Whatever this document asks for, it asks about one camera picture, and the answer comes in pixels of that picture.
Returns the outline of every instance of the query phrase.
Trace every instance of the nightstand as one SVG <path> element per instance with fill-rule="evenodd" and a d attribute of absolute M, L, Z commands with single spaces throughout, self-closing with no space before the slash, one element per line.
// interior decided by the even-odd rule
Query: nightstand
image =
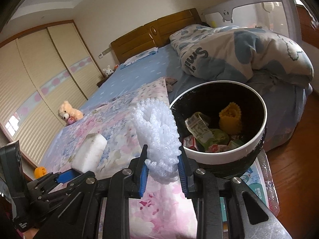
<path fill-rule="evenodd" d="M 109 76 L 105 77 L 103 80 L 99 81 L 96 85 L 98 86 L 98 88 L 101 87 L 102 84 L 104 84 L 106 82 L 107 79 L 110 78 L 112 74 L 110 74 Z"/>

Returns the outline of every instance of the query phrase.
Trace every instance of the wooden floor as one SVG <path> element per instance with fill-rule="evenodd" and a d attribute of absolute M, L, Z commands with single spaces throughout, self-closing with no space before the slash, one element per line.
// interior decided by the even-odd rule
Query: wooden floor
<path fill-rule="evenodd" d="M 267 153 L 278 194 L 279 221 L 293 239 L 319 227 L 319 98 L 311 94 L 292 138 Z"/>

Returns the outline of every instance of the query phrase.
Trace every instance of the green packet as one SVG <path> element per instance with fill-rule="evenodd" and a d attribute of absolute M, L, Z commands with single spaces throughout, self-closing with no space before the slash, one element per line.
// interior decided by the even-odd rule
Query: green packet
<path fill-rule="evenodd" d="M 201 112 L 195 112 L 190 118 L 185 120 L 185 125 L 189 132 L 204 147 L 205 151 L 213 144 L 226 144 L 229 136 L 219 129 L 209 129 L 210 118 Z"/>

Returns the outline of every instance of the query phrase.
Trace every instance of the metal screw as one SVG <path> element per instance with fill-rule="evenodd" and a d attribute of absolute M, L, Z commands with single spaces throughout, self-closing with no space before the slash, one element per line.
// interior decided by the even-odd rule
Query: metal screw
<path fill-rule="evenodd" d="M 89 178 L 87 178 L 87 180 L 85 182 L 87 184 L 93 184 L 93 183 L 95 183 L 95 179 L 93 177 L 89 177 Z"/>
<path fill-rule="evenodd" d="M 199 175 L 205 174 L 205 172 L 206 171 L 203 168 L 196 169 L 196 173 L 199 174 Z"/>
<path fill-rule="evenodd" d="M 129 169 L 129 168 L 126 168 L 126 169 L 122 170 L 122 173 L 123 173 L 124 175 L 130 175 L 130 174 L 132 173 L 132 170 Z"/>
<path fill-rule="evenodd" d="M 234 178 L 232 178 L 232 181 L 233 181 L 233 183 L 239 184 L 239 183 L 241 183 L 241 178 L 234 177 Z"/>

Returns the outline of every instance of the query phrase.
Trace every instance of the orange toy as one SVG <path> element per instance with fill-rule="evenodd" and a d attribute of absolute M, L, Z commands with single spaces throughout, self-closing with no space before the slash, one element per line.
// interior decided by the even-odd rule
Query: orange toy
<path fill-rule="evenodd" d="M 39 179 L 46 174 L 47 174 L 47 170 L 43 166 L 40 166 L 34 170 L 34 177 L 36 179 Z"/>

